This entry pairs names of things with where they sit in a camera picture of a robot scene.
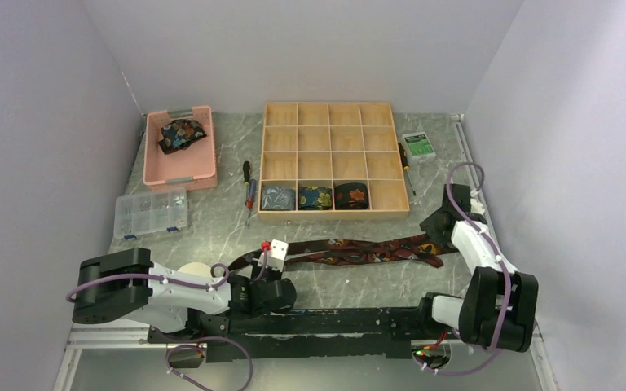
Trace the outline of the dark red floral tie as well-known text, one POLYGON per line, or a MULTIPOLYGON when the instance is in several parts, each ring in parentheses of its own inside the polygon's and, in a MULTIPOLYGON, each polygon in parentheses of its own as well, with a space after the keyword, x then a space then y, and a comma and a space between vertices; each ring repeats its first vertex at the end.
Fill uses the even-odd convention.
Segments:
POLYGON ((320 239, 289 245, 285 263, 319 263, 330 266, 354 266, 373 263, 414 260, 439 268, 441 256, 454 248, 440 246, 428 235, 420 234, 382 242, 350 239, 320 239))

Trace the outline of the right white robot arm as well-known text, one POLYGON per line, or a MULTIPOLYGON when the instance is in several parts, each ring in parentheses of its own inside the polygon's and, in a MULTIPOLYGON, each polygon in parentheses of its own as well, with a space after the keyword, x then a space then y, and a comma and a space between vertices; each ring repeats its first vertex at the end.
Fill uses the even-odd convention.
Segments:
POLYGON ((441 206, 420 227, 439 247, 456 250, 471 277, 463 297, 429 292, 421 299, 418 331, 435 338, 454 329, 467 344, 527 351, 535 328, 538 280, 519 271, 498 249, 470 188, 446 185, 441 206))

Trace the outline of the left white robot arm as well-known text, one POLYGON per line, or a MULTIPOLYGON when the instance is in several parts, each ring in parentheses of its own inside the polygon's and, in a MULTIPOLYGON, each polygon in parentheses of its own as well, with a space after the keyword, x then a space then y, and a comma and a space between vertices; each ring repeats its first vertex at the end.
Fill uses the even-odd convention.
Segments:
POLYGON ((77 286, 67 294, 73 321, 103 324, 119 319, 145 323, 182 342, 195 340, 219 322, 251 319, 293 308, 296 288, 280 265, 247 257, 239 266, 192 262, 172 270, 152 260, 147 248, 132 248, 84 261, 77 286))

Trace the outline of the white tape roll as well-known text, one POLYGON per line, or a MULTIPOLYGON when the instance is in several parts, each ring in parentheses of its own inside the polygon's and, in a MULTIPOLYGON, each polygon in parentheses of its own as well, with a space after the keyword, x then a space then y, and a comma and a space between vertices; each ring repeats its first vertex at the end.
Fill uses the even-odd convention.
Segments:
POLYGON ((202 262, 190 262, 177 269, 178 273, 197 275, 205 278, 212 278, 211 266, 202 262))

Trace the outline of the green white small box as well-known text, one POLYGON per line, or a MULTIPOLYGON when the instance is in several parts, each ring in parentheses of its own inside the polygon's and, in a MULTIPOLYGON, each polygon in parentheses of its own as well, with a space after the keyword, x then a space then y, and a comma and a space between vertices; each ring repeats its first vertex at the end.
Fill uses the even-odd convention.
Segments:
POLYGON ((435 149, 425 131, 402 134, 400 140, 410 165, 429 163, 435 160, 435 149))

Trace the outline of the thin black yellow screwdriver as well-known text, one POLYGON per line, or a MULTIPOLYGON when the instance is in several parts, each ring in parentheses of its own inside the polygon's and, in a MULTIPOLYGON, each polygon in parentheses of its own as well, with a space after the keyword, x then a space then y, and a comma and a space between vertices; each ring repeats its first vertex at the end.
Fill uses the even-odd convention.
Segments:
POLYGON ((399 154, 400 154, 400 161, 401 161, 401 165, 402 165, 402 169, 404 172, 404 176, 406 177, 407 181, 408 181, 408 185, 410 188, 411 193, 416 196, 416 190, 413 186, 413 182, 412 182, 412 178, 411 178, 411 174, 409 173, 409 164, 408 164, 408 156, 406 153, 406 150, 403 147, 402 143, 398 143, 398 149, 399 149, 399 154))

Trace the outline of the black orange rolled tie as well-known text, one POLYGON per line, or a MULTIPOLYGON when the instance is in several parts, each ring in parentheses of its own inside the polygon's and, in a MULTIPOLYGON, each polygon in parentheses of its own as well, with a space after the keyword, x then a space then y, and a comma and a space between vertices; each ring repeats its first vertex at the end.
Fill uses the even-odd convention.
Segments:
POLYGON ((336 210, 365 210, 369 208, 368 187, 364 182, 348 182, 336 185, 334 206, 336 210))

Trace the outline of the blue grey rolled tie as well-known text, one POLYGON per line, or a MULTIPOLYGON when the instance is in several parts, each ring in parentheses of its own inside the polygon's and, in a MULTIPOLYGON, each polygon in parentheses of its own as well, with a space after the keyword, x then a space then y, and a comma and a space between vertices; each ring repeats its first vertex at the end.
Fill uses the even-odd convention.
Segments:
POLYGON ((290 187, 265 187, 261 194, 262 211, 291 211, 296 209, 296 191, 290 187))

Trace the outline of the blue red screwdriver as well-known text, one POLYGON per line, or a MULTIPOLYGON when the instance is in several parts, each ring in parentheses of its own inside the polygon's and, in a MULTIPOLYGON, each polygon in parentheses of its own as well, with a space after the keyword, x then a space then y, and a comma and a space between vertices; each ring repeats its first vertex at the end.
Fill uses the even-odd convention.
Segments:
POLYGON ((247 208, 247 217, 246 217, 246 221, 245 221, 245 227, 249 227, 250 222, 249 219, 251 218, 252 215, 252 211, 253 211, 253 204, 254 204, 254 200, 255 200, 255 196, 258 190, 258 181, 256 179, 250 179, 249 180, 249 185, 248 185, 248 193, 247 193, 247 198, 245 201, 245 206, 247 208))

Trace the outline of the navy yellow rolled tie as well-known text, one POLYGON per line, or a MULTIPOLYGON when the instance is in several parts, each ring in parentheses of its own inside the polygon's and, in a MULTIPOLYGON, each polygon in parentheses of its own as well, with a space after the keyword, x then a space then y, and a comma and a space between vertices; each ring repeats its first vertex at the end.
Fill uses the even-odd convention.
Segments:
POLYGON ((333 208, 333 189, 330 187, 300 187, 299 210, 330 210, 333 208))

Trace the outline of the clear plastic screw box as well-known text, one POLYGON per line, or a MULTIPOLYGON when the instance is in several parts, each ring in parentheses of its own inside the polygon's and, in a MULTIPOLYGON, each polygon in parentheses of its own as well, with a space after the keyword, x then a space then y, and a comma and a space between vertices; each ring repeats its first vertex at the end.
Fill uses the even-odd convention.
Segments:
POLYGON ((183 187, 119 196, 113 237, 130 240, 160 231, 178 232, 188 225, 187 212, 187 191, 183 187))

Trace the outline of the wooden compartment tray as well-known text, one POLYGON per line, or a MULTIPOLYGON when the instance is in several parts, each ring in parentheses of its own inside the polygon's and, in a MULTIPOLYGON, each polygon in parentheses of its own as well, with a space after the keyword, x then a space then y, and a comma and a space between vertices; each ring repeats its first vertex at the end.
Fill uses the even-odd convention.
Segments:
POLYGON ((264 109, 258 216, 263 221, 402 219, 410 212, 388 102, 268 102, 264 109), (365 210, 299 210, 300 187, 364 182, 365 210), (296 209, 262 211, 265 187, 296 191, 296 209))

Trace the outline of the black floral tie in basket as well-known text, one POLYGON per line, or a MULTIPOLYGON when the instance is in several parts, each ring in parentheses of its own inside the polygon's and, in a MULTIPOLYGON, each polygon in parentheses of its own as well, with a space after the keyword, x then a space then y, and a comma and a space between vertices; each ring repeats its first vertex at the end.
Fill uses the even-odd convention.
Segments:
POLYGON ((161 127, 160 134, 161 139, 157 144, 165 155, 185 150, 207 137, 203 126, 191 119, 173 120, 161 127))

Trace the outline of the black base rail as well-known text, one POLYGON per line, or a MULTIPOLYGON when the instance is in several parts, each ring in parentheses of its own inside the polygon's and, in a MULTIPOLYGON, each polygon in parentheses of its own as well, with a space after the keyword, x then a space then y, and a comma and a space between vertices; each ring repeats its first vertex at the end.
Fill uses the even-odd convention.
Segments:
POLYGON ((451 340, 450 327, 435 322, 419 307, 291 310, 257 318, 189 313, 189 328, 164 334, 155 328, 148 343, 197 343, 209 363, 250 356, 327 358, 382 356, 406 359, 439 337, 451 340))

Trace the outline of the aluminium rail at right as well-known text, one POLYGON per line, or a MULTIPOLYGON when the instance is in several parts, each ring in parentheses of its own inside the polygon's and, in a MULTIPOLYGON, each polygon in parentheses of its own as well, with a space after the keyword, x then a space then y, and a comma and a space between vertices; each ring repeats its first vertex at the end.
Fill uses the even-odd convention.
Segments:
POLYGON ((461 151, 461 158, 457 162, 466 163, 466 165, 458 167, 457 169, 464 172, 469 171, 469 175, 476 178, 479 175, 479 169, 473 166, 475 160, 472 157, 466 132, 459 116, 450 116, 450 128, 456 135, 458 146, 461 151))

